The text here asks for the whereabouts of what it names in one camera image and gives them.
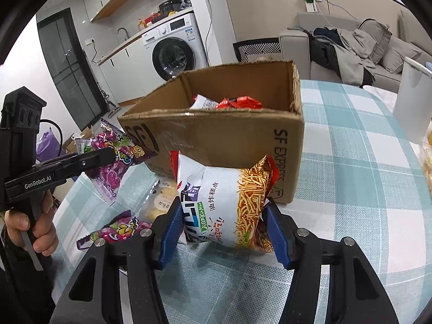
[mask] white plastic container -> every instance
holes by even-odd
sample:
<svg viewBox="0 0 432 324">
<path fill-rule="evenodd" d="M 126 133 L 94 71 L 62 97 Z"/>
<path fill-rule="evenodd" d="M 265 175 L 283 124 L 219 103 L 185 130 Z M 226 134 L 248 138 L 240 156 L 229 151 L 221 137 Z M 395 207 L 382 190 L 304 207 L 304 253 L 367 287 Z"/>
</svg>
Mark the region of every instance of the white plastic container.
<svg viewBox="0 0 432 324">
<path fill-rule="evenodd" d="M 393 116 L 409 141 L 422 142 L 432 116 L 432 72 L 408 57 L 403 64 Z"/>
</svg>

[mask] sofa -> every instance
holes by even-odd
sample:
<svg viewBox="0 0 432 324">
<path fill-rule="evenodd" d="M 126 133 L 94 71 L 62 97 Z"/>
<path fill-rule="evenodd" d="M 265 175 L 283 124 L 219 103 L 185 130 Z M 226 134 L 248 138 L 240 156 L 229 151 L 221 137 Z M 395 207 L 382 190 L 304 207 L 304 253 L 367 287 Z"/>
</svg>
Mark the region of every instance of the sofa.
<svg viewBox="0 0 432 324">
<path fill-rule="evenodd" d="M 296 19 L 296 24 L 308 31 L 313 31 L 319 27 L 323 28 L 329 26 L 329 24 L 336 28 L 354 31 L 358 29 L 361 23 L 361 21 L 355 19 L 335 15 L 326 15 L 324 18 L 320 13 L 308 12 L 299 12 Z M 397 21 L 397 34 L 397 37 L 401 40 L 412 43 L 421 49 L 422 53 L 416 59 L 417 62 L 423 65 L 426 62 L 432 62 L 432 40 L 413 15 L 401 11 Z M 296 63 L 301 79 L 342 83 L 333 70 L 310 61 L 309 38 L 303 31 L 297 29 L 283 30 L 279 36 L 279 42 L 282 59 L 292 59 Z M 398 92 L 402 73 L 390 73 L 380 64 L 376 65 L 372 73 L 375 77 L 373 86 L 395 93 Z"/>
</svg>

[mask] blue and white tablecloth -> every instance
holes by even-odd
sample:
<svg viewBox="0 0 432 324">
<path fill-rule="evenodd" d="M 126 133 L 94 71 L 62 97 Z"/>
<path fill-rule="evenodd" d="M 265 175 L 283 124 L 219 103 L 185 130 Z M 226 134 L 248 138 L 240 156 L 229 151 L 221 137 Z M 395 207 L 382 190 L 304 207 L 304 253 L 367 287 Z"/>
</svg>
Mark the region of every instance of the blue and white tablecloth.
<svg viewBox="0 0 432 324">
<path fill-rule="evenodd" d="M 365 90 L 302 81 L 305 116 L 300 176 L 293 203 L 280 205 L 318 237 L 353 237 L 379 275 L 401 324 L 432 297 L 432 204 L 418 161 L 397 121 Z M 142 164 L 107 206 L 84 176 L 60 206 L 55 225 L 55 300 L 83 253 L 75 241 L 116 214 L 138 211 L 156 177 Z M 179 245 L 157 272 L 170 323 L 277 323 L 292 271 L 272 254 L 217 244 Z M 329 267 L 324 266 L 316 323 L 324 323 Z"/>
</svg>

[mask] washing machine door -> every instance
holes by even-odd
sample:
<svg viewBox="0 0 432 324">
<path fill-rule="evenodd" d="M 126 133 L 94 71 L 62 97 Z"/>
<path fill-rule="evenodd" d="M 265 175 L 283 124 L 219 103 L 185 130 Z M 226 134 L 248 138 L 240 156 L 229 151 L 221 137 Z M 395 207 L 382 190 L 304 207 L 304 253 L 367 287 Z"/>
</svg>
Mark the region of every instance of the washing machine door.
<svg viewBox="0 0 432 324">
<path fill-rule="evenodd" d="M 194 69 L 194 52 L 182 39 L 163 39 L 153 49 L 153 66 L 163 79 L 172 79 L 183 71 Z"/>
</svg>

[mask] purple bag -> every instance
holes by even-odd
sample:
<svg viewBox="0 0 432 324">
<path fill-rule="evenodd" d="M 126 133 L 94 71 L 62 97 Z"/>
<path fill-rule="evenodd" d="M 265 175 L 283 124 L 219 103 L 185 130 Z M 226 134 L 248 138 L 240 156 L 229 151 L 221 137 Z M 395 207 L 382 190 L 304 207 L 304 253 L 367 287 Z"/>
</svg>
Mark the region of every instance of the purple bag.
<svg viewBox="0 0 432 324">
<path fill-rule="evenodd" d="M 60 147 L 60 143 L 57 138 L 54 136 L 51 128 L 44 132 L 40 142 L 36 146 L 36 159 L 39 162 L 45 162 L 50 159 L 56 158 L 58 155 L 58 149 Z M 64 149 L 61 149 L 60 156 L 66 154 Z"/>
</svg>

